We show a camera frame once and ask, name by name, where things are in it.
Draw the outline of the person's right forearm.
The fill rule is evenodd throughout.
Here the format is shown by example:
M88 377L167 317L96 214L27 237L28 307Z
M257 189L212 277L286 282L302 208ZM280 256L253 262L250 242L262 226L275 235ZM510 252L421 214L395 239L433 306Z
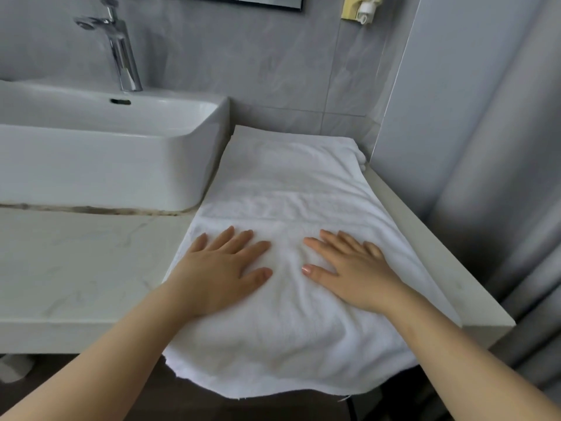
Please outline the person's right forearm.
M455 421L561 421L561 409L403 283L384 315Z

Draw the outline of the white ceramic sink basin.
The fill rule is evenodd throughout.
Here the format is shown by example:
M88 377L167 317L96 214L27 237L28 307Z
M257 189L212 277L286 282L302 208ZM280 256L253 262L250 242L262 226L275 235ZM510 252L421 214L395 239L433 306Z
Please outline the white ceramic sink basin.
M0 204L191 209L229 126L224 95L0 80Z

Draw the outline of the person's left hand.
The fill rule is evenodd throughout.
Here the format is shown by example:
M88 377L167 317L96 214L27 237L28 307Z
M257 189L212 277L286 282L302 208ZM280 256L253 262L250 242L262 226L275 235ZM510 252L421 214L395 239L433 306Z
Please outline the person's left hand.
M224 310L256 291L245 291L238 282L256 269L249 270L270 249L271 242L252 244L250 240L239 253L221 255L221 233L211 241L207 235L204 250L190 255L187 250L162 285L162 311L179 325Z

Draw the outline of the white terry towel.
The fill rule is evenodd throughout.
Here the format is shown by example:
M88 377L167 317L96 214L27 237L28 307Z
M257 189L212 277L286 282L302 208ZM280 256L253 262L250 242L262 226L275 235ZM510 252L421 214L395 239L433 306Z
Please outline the white terry towel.
M302 275L329 268L303 244L321 229L380 247L407 285L455 324L461 320L363 175L353 139L237 126L167 271L201 233L253 230L271 248L249 269L273 275L240 304L186 325L164 350L176 377L226 398L311 389L364 394L417 365L381 315L353 308Z

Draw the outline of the white plastic dispenser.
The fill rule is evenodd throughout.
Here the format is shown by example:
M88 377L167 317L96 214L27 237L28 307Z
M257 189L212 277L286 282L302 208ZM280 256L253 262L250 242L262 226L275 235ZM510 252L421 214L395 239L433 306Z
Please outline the white plastic dispenser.
M383 0L359 0L356 10L356 21L362 26L372 23L378 6Z

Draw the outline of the black framed mirror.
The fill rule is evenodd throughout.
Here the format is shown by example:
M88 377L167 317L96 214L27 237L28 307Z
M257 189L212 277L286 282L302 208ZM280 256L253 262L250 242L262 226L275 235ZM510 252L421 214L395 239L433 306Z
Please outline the black framed mirror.
M302 12L305 0L211 0L216 2L244 4L294 12Z

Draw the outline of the chrome faucet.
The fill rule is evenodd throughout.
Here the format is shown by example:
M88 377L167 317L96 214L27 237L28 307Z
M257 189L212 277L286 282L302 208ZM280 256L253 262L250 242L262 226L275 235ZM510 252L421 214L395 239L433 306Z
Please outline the chrome faucet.
M118 0L100 0L106 7L108 17L75 17L74 23L84 30L102 30L109 41L115 61L120 88L123 92L141 92L143 86L138 74L134 53L126 22L117 13Z

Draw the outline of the white plastic object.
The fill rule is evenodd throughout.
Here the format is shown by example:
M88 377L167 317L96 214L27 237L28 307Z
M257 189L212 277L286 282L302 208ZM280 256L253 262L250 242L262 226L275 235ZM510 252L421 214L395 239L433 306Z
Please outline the white plastic object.
M25 354L0 356L0 383L18 382L27 376L34 366L34 358Z

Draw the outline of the grey curtain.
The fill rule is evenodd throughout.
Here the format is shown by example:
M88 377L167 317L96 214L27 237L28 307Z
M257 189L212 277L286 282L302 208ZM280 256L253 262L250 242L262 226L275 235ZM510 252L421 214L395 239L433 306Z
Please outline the grey curtain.
M492 352L561 407L561 0L545 0L430 213L514 318Z

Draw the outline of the person's left forearm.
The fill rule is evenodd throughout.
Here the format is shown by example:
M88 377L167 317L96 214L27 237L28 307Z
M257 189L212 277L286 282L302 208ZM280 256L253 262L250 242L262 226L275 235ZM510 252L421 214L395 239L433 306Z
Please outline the person's left forearm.
M165 283L0 421L123 421L163 350L201 313Z

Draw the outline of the person's right hand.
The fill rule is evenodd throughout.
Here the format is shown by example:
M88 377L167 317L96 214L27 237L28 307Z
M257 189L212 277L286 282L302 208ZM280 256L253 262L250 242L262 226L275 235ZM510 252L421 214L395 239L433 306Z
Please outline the person's right hand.
M319 254L320 238L305 237L303 243ZM406 285L390 268L387 261L376 261L360 243L360 254L324 258L338 275L335 290L329 290L341 300L355 308L388 314L390 305L406 289Z

